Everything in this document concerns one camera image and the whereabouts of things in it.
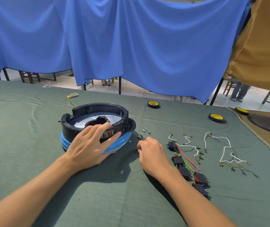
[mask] label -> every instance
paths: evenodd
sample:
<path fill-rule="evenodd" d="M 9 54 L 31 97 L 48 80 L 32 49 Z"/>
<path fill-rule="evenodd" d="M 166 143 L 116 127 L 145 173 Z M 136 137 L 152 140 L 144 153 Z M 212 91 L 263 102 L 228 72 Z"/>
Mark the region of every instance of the label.
<path fill-rule="evenodd" d="M 101 138 L 106 138 L 106 137 L 110 137 L 110 136 L 113 136 L 114 135 L 114 130 L 110 130 L 110 131 L 105 131 Z"/>

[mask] forearm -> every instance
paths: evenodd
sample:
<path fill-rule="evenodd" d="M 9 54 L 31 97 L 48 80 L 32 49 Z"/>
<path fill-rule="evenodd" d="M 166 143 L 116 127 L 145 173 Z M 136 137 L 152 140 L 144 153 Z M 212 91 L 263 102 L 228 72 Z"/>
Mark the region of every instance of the forearm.
<path fill-rule="evenodd" d="M 175 201 L 188 226 L 235 226 L 229 218 L 195 190 L 176 168 L 165 171 L 159 177 L 159 182 Z"/>
<path fill-rule="evenodd" d="M 40 175 L 0 201 L 0 227 L 31 226 L 74 173 L 64 157 L 57 159 Z"/>

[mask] floor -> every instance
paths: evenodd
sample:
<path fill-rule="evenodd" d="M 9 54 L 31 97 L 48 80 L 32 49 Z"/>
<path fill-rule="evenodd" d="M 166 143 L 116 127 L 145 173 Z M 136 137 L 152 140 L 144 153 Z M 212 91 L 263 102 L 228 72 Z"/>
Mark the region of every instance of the floor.
<path fill-rule="evenodd" d="M 19 81 L 22 82 L 19 76 L 18 71 L 13 69 L 7 69 L 9 78 L 11 81 Z M 35 84 L 40 85 L 50 85 L 54 87 L 64 87 L 64 88 L 71 88 L 71 89 L 81 89 L 81 87 L 78 87 L 76 85 L 74 77 L 70 77 L 69 74 L 71 74 L 69 71 L 66 72 L 60 72 L 57 73 L 57 82 L 54 81 L 48 81 L 48 80 L 42 80 L 41 83 L 37 81 L 37 79 L 34 80 Z M 1 79 L 5 80 L 5 76 L 3 72 L 1 72 Z M 44 78 L 53 78 L 52 74 L 41 74 L 41 77 Z M 260 110 L 260 111 L 269 111 L 270 112 L 270 104 L 265 103 L 261 104 L 263 99 L 268 93 L 268 90 L 251 87 L 251 89 L 248 91 L 247 95 L 245 96 L 242 103 L 240 102 L 233 102 L 230 100 L 230 95 L 232 90 L 230 91 L 229 95 L 225 97 L 223 95 L 224 88 L 226 86 L 226 81 L 223 82 L 220 91 L 216 97 L 216 100 L 214 102 L 214 105 L 216 106 L 222 106 L 222 107 L 242 107 L 249 110 Z M 114 81 L 114 84 L 112 86 L 102 86 L 100 80 L 94 80 L 94 85 L 88 85 L 87 87 L 88 91 L 97 91 L 97 92 L 105 92 L 105 93 L 112 93 L 112 94 L 118 94 L 118 80 Z M 121 94 L 122 95 L 129 95 L 129 96 L 138 96 L 138 97 L 146 97 L 146 98 L 152 98 L 152 99 L 166 99 L 166 100 L 174 100 L 173 96 L 167 96 L 167 95 L 161 95 L 157 93 L 149 92 L 125 79 L 122 79 L 122 85 L 121 85 Z M 188 103 L 200 103 L 197 99 L 191 99 L 190 97 L 184 97 L 183 102 Z"/>

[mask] green tablecloth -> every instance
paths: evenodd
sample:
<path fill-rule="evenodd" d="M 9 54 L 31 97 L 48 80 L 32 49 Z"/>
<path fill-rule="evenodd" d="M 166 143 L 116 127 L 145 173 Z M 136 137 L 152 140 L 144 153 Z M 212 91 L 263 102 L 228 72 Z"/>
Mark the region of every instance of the green tablecloth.
<path fill-rule="evenodd" d="M 80 96 L 68 99 L 72 92 Z M 136 130 L 148 128 L 163 146 L 170 133 L 179 143 L 185 142 L 182 133 L 193 136 L 192 144 L 202 149 L 206 132 L 229 138 L 238 157 L 252 166 L 235 167 L 235 171 L 228 165 L 220 167 L 224 144 L 208 138 L 208 153 L 199 167 L 211 183 L 211 202 L 239 226 L 270 226 L 270 149 L 224 107 L 158 100 L 161 108 L 151 109 L 149 100 L 0 81 L 0 200 L 63 154 L 58 122 L 63 114 L 82 104 L 111 102 L 128 109 Z M 224 116 L 228 123 L 212 122 L 207 118 L 211 112 Z M 137 141 L 133 133 L 116 154 L 73 176 L 34 225 L 183 226 L 182 217 L 160 193 L 161 188 L 144 174 Z M 173 155 L 167 149 L 166 153 L 169 158 Z M 229 153 L 227 150 L 224 159 L 230 159 Z M 186 152 L 192 161 L 194 154 Z"/>

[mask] red wire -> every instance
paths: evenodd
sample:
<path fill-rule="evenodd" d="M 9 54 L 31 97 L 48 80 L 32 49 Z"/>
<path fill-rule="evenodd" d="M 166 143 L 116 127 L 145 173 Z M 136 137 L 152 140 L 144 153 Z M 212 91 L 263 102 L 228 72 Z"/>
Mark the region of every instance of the red wire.
<path fill-rule="evenodd" d="M 177 146 L 177 148 L 179 149 L 180 153 L 182 153 L 182 155 L 183 155 L 187 160 L 189 160 L 189 159 L 184 155 L 184 153 L 183 153 L 182 150 L 179 148 L 179 146 Z M 193 166 L 196 167 L 198 171 L 200 171 L 199 168 L 198 168 L 191 160 L 189 160 L 189 162 L 190 162 L 191 164 L 193 164 Z"/>

